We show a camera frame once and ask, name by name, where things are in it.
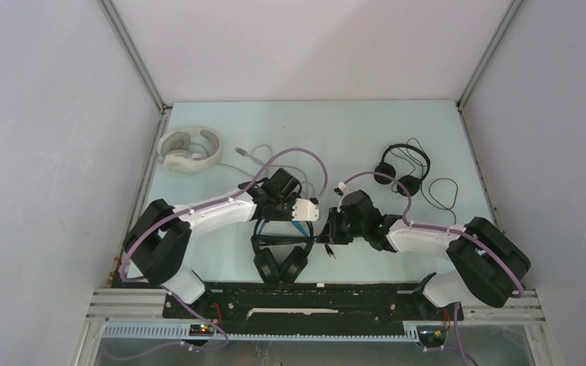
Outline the black headset with blue band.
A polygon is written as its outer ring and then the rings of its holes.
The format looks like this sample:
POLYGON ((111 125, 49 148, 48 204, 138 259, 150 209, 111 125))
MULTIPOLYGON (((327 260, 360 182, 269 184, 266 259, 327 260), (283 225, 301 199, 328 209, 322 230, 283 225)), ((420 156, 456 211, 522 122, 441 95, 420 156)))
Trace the black headset with blue band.
POLYGON ((268 233, 268 224, 268 220, 259 219, 253 227, 253 264, 263 283, 292 284, 308 266, 311 253, 320 246, 318 234, 312 222, 293 221, 295 235, 268 233))

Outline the small black on-ear headphones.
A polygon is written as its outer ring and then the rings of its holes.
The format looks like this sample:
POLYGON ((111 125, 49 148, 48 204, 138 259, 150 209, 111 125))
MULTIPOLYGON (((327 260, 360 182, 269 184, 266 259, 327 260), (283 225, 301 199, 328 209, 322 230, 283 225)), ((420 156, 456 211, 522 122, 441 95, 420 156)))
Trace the small black on-ear headphones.
POLYGON ((459 196, 459 185, 447 177, 435 178, 426 183, 431 170, 432 162, 417 138, 411 137, 405 143, 393 143, 389 145, 374 168, 374 179, 380 185, 391 185, 391 191, 406 196, 405 192, 398 187, 392 178, 396 178, 407 190, 410 197, 420 193, 423 199, 437 210, 448 212, 452 215, 452 221, 457 223, 458 217, 455 206, 459 196), (408 166, 399 175, 396 168, 387 161, 389 156, 401 159, 408 166), (450 183, 453 187, 452 202, 445 204, 433 194, 433 187, 438 183, 450 183))

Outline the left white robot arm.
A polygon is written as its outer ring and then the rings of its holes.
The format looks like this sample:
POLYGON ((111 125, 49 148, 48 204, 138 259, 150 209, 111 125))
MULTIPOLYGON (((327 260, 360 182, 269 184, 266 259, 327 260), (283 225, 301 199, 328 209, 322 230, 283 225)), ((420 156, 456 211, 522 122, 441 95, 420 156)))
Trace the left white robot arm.
POLYGON ((278 169, 269 178, 244 182, 228 194, 197 204, 151 202, 125 238, 121 279, 163 287, 181 300, 190 316, 204 316, 211 298, 202 280, 185 264, 190 242, 234 223, 317 220, 317 200, 302 198, 298 186, 294 177, 278 169))

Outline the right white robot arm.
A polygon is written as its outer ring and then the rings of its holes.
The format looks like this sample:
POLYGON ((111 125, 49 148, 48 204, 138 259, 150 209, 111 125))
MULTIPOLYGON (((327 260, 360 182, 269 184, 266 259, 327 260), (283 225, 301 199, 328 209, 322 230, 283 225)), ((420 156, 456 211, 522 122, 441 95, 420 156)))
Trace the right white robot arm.
POLYGON ((424 319, 469 298, 502 308, 523 291, 521 281, 531 268, 526 254, 484 217, 474 217, 465 225, 418 223, 381 213, 362 190, 341 197, 317 237, 320 243, 334 245, 355 239, 364 239, 377 251, 423 253, 452 263, 452 271, 422 280, 413 307, 424 319))

